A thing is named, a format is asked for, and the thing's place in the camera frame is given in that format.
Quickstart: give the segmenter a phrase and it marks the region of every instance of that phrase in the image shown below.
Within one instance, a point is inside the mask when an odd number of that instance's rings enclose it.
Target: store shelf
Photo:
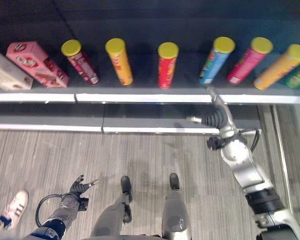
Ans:
[[[252,84],[256,76],[278,57],[279,54],[268,55],[242,84],[231,85],[226,81],[226,75],[239,58],[231,55],[213,81],[213,86],[229,104],[300,104],[300,88],[291,89],[278,82],[261,91]],[[157,54],[129,54],[134,83],[122,86],[107,54],[98,53],[92,57],[100,77],[97,85],[87,85],[67,64],[65,70],[70,76],[67,88],[45,88],[36,82],[29,91],[5,92],[0,89],[0,103],[74,103],[76,100],[79,103],[210,103],[205,87],[198,83],[206,58],[204,53],[180,53],[172,87],[160,89],[157,84]]]
[[[229,107],[239,129],[261,129],[256,106]],[[216,128],[186,120],[213,111],[213,106],[206,104],[106,104],[102,129],[105,133],[218,134]]]
[[[255,105],[229,105],[239,129],[261,129]],[[218,134],[188,122],[209,115],[211,104],[37,104],[0,103],[0,129],[105,133]]]
[[[0,104],[0,129],[101,132],[102,104]]]

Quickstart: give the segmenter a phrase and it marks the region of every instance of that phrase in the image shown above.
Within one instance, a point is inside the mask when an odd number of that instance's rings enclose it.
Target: red chip can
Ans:
[[[158,85],[162,89],[171,87],[174,76],[179,48],[173,42],[164,42],[158,48]]]
[[[75,70],[88,84],[95,85],[99,82],[92,61],[82,51],[81,43],[78,40],[72,39],[66,41],[61,47],[61,52],[68,58]]]

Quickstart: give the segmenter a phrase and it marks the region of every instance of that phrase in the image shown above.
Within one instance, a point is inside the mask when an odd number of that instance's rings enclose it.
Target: box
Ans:
[[[67,87],[68,76],[37,42],[13,42],[6,56],[47,88]]]
[[[34,79],[13,62],[0,54],[0,88],[10,90],[29,90]]]

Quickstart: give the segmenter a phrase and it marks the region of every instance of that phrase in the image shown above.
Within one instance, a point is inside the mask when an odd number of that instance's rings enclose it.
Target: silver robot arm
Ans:
[[[89,199],[80,197],[80,195],[99,181],[96,179],[89,183],[82,184],[81,182],[83,180],[84,176],[80,175],[72,184],[70,191],[66,194],[51,194],[44,197],[40,201],[35,213],[35,222],[38,228],[22,240],[61,240],[66,231],[70,228],[72,222],[77,218],[78,211],[87,210]],[[40,206],[45,200],[54,197],[61,198],[59,207],[41,224],[39,222]]]
[[[257,236],[257,239],[300,240],[300,225],[290,210],[282,204],[265,172],[254,163],[252,151],[238,131],[228,106],[212,87],[208,87],[207,91],[218,114],[206,118],[193,116],[188,119],[219,129],[220,137],[210,138],[208,146],[213,150],[221,149],[221,157],[231,168],[234,178],[242,188],[254,213],[256,225],[267,229]]]

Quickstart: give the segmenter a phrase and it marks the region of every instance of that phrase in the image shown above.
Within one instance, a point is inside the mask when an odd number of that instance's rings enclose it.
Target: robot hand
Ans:
[[[89,183],[82,184],[81,182],[83,180],[84,180],[84,175],[82,174],[71,185],[69,193],[80,196],[85,191],[87,191],[91,186],[93,186],[99,182],[99,179],[95,179]]]

